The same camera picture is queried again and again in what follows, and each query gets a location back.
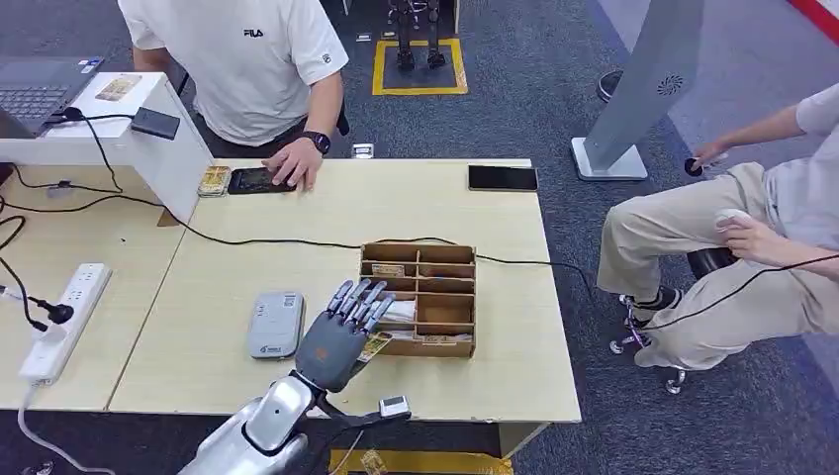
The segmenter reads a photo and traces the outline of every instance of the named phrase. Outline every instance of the white monitor stand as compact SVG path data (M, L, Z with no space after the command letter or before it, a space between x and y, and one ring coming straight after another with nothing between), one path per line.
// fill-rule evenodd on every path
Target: white monitor stand
M118 102L95 96L121 74L141 76ZM198 202L198 185L213 156L162 72L100 72L71 104L88 117L134 114L139 107L180 118L174 141L137 133L130 119L92 122L112 165L130 165L160 202L180 220L189 221ZM25 165L104 166L99 148L84 122L55 126L32 140L0 139L0 162Z
M697 76L703 0L651 0L617 89L587 137L571 139L583 180L644 180L635 143Z

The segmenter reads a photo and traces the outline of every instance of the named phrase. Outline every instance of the power strip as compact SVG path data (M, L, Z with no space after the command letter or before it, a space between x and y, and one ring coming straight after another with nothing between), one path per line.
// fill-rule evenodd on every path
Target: power strip
M72 318L61 325L49 324L49 329L35 341L21 366L21 377L31 382L52 384L61 375L110 278L111 269L105 264L79 266L61 300L55 302L72 307Z

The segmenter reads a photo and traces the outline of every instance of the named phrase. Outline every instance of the black smartphone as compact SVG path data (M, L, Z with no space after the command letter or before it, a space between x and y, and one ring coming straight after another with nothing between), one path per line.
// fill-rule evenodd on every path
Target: black smartphone
M531 167L469 165L469 189L474 191L536 191Z
M271 180L274 174L264 166L259 168L238 168L231 173L231 184L228 193L232 195L250 195L254 193L286 193L294 191L295 187L283 181L274 185Z

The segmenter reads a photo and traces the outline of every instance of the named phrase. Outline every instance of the person sitting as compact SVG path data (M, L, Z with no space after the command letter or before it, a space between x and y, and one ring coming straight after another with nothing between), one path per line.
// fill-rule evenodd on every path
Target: person sitting
M317 0L119 0L137 71L177 60L213 156L266 158L274 184L315 185L348 57Z
M697 164L730 148L815 134L811 157L769 170L743 163L713 180L637 197L611 208L601 243L598 286L634 302L650 344L639 366L704 370L752 341L800 333L839 333L839 84L702 146ZM736 209L716 228L715 215ZM727 246L740 258L687 293L660 285L663 254ZM766 272L731 298L690 318Z

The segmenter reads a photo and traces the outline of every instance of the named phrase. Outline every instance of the wooden table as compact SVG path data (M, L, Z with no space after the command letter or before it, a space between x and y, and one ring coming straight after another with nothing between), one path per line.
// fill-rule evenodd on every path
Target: wooden table
M30 166L21 168L30 184L71 179L74 183L112 188L104 166ZM130 167L116 167L117 179L131 196L155 200ZM56 198L44 189L24 188L10 177L0 193L12 204L39 209L71 208L101 194L73 190ZM0 218L23 214L26 226L3 249L3 257L20 275L30 295L55 302L70 276L83 262L103 262L113 275L63 373L39 391L34 407L71 411L102 411L125 368L151 303L169 267L184 230L158 228L160 209L114 200L86 211L38 214L6 209ZM0 236L8 236L6 225ZM15 282L0 268L0 284ZM33 318L46 321L43 310L30 305ZM0 300L0 408L17 408L26 384L18 377L32 347L32 329L20 302Z
M203 199L191 225L224 239L361 244L439 237L500 258L548 259L536 195L468 191L466 164L475 161L327 160L313 193ZM221 245L187 233L109 410L235 412L293 365L248 356L244 340L256 295L302 292L308 325L344 279L357 279L358 265L357 250ZM547 423L578 422L551 268L479 260L477 289L473 358L377 356L330 400L360 414L404 394L419 420L501 423L505 456Z

